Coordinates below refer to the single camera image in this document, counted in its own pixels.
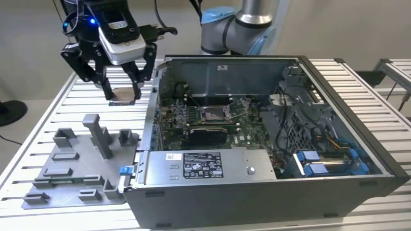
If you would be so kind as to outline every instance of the power supply label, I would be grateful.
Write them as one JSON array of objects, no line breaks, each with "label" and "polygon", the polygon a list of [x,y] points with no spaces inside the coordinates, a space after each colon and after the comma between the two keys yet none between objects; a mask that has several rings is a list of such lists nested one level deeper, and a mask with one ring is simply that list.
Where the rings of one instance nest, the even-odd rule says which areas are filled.
[{"label": "power supply label", "polygon": [[222,178],[220,153],[184,153],[184,178]]}]

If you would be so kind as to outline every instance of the cable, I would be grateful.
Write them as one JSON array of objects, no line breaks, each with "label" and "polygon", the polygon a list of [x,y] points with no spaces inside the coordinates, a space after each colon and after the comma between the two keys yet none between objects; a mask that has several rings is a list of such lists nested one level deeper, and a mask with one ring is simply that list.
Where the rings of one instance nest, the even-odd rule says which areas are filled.
[{"label": "cable", "polygon": [[52,0],[52,4],[53,4],[53,8],[56,9],[56,12],[57,12],[57,15],[58,15],[58,18],[60,18],[60,22],[62,24],[62,18],[61,18],[61,14],[60,14],[60,11],[58,11],[58,8],[57,8],[56,0]]},{"label": "cable", "polygon": [[282,92],[285,92],[288,88],[301,88],[301,89],[306,90],[306,88],[302,87],[302,86],[300,86],[300,85],[289,85],[289,86],[286,86],[286,87],[284,88]]},{"label": "cable", "polygon": [[284,113],[282,113],[282,118],[281,118],[281,123],[280,123],[280,130],[277,131],[276,133],[276,136],[274,136],[274,145],[276,147],[278,148],[278,150],[288,156],[290,156],[290,153],[288,153],[288,150],[281,148],[280,145],[278,145],[278,138],[280,138],[280,134],[281,134],[281,131],[284,129],[284,126],[285,126],[285,120],[286,120],[286,101],[285,101],[285,98],[284,99]]},{"label": "cable", "polygon": [[4,139],[5,141],[14,143],[14,144],[22,145],[22,143],[18,143],[17,141],[9,140],[9,139],[4,138],[1,135],[0,135],[0,138]]},{"label": "cable", "polygon": [[164,29],[172,29],[172,30],[169,30],[169,33],[172,33],[173,35],[176,35],[176,34],[177,34],[177,30],[176,30],[173,27],[165,26],[165,23],[162,22],[161,17],[160,17],[160,14],[158,14],[158,6],[157,6],[157,4],[156,4],[156,0],[153,0],[153,1],[154,1],[154,2],[153,2],[153,6],[154,6],[154,7],[153,7],[153,12],[154,12],[156,20],[158,21],[161,27],[162,27]]},{"label": "cable", "polygon": [[192,7],[198,15],[198,18],[200,18],[200,23],[201,23],[201,17],[202,17],[202,14],[201,14],[201,10],[200,10],[200,6],[197,4],[197,2],[194,0],[188,0],[192,4]]},{"label": "cable", "polygon": [[335,147],[341,148],[333,141],[331,138],[328,138],[329,142],[333,144]]},{"label": "cable", "polygon": [[201,11],[201,3],[202,3],[202,0],[197,0],[197,3],[198,3],[200,13],[201,13],[201,16],[202,16],[202,11]]},{"label": "cable", "polygon": [[388,96],[387,96],[385,100],[388,100],[388,98],[389,98],[389,96],[391,96],[391,93],[392,93],[395,87],[396,87],[396,83],[393,83],[393,86],[392,86],[392,88],[391,88],[391,91],[389,91],[389,93],[388,93]]},{"label": "cable", "polygon": [[165,24],[164,24],[164,22],[162,22],[162,20],[161,20],[160,14],[158,14],[158,7],[157,7],[157,4],[156,4],[156,0],[153,0],[153,1],[154,1],[154,2],[153,2],[153,6],[154,6],[154,7],[153,7],[153,12],[154,12],[156,19],[157,19],[157,21],[158,21],[161,27],[166,28],[166,26],[165,26]]},{"label": "cable", "polygon": [[347,144],[349,144],[352,146],[352,148],[355,149],[355,151],[359,153],[359,147],[356,146],[356,144],[353,142],[351,142],[347,139],[339,138],[336,140],[333,140],[333,142],[345,142]]},{"label": "cable", "polygon": [[399,108],[397,108],[397,111],[399,111],[399,112],[400,112],[400,110],[403,109],[404,104],[405,104],[405,101],[403,101],[403,102],[400,103],[400,106],[399,106]]}]

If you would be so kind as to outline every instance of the blue drive bracket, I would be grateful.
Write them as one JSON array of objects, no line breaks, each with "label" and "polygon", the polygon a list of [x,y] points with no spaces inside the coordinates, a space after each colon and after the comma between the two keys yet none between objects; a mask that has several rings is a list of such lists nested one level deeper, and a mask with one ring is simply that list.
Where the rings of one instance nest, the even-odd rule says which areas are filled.
[{"label": "blue drive bracket", "polygon": [[320,156],[316,151],[300,151],[297,154],[298,161],[313,162],[320,161]]},{"label": "blue drive bracket", "polygon": [[306,177],[327,176],[328,170],[322,164],[309,164],[304,167]]}]

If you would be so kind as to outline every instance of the black cord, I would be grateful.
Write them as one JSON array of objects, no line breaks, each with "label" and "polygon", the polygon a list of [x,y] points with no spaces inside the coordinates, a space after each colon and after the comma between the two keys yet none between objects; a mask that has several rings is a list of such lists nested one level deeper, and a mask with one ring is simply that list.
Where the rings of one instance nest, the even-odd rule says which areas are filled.
[{"label": "black cord", "polygon": [[53,8],[56,9],[56,12],[57,12],[60,22],[62,24],[62,18],[61,18],[61,14],[60,14],[60,11],[58,11],[58,8],[57,8],[56,0],[52,0],[52,4],[53,4]]},{"label": "black cord", "polygon": [[0,135],[0,138],[4,139],[5,141],[14,143],[14,144],[22,145],[22,143],[18,143],[17,141],[9,140],[9,139],[4,138],[1,135]]},{"label": "black cord", "polygon": [[301,89],[306,90],[306,88],[302,87],[302,86],[300,86],[300,85],[289,85],[289,86],[286,86],[286,87],[284,88],[282,93],[285,93],[285,91],[286,91],[288,88],[301,88]]},{"label": "black cord", "polygon": [[165,23],[162,22],[161,17],[160,17],[160,14],[158,14],[158,6],[157,6],[157,4],[156,4],[156,0],[153,0],[153,1],[154,1],[154,2],[153,2],[153,6],[154,6],[154,7],[153,7],[153,12],[154,12],[156,20],[158,21],[161,27],[162,27],[164,29],[169,29],[169,33],[172,33],[173,35],[176,35],[176,34],[177,34],[177,30],[176,30],[173,27],[165,26]]},{"label": "black cord", "polygon": [[197,2],[198,2],[200,13],[201,13],[201,15],[202,15],[202,11],[201,11],[201,3],[202,3],[202,0],[197,0]]},{"label": "black cord", "polygon": [[399,112],[400,112],[400,110],[403,110],[404,104],[405,104],[405,101],[403,101],[403,102],[400,103],[400,106],[399,106],[399,108],[397,108],[397,111],[399,111]]},{"label": "black cord", "polygon": [[286,101],[284,99],[284,113],[282,113],[282,118],[281,118],[281,123],[280,123],[280,130],[277,131],[276,136],[274,136],[274,145],[278,148],[278,150],[282,152],[282,154],[290,156],[290,153],[288,153],[285,148],[280,147],[278,142],[277,142],[278,138],[280,138],[281,131],[282,131],[284,126],[285,126],[285,120],[286,120]]},{"label": "black cord", "polygon": [[153,6],[154,6],[154,7],[153,7],[153,12],[154,12],[156,19],[157,19],[157,21],[158,21],[161,27],[166,28],[166,26],[165,26],[165,24],[164,24],[164,22],[162,22],[162,20],[161,20],[160,14],[158,14],[158,7],[157,7],[157,4],[156,4],[156,0],[153,0],[153,1],[154,1],[154,2],[153,2]]},{"label": "black cord", "polygon": [[395,87],[396,87],[396,83],[393,83],[393,86],[392,86],[392,88],[391,88],[391,91],[389,91],[389,93],[388,93],[388,96],[387,96],[385,100],[388,100],[388,98],[389,98],[389,96],[391,96],[391,94],[392,94],[392,91],[393,91]]},{"label": "black cord", "polygon": [[201,10],[200,10],[200,6],[197,4],[197,2],[194,0],[188,0],[192,4],[192,7],[198,15],[198,18],[200,18],[200,23],[201,23]]}]

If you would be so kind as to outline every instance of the white wall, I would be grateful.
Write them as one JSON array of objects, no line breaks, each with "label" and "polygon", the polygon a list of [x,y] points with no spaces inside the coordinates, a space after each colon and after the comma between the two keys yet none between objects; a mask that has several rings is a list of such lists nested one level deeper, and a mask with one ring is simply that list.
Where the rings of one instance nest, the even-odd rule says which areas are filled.
[{"label": "white wall", "polygon": [[411,58],[409,0],[292,0],[276,54],[343,58],[355,69]]}]

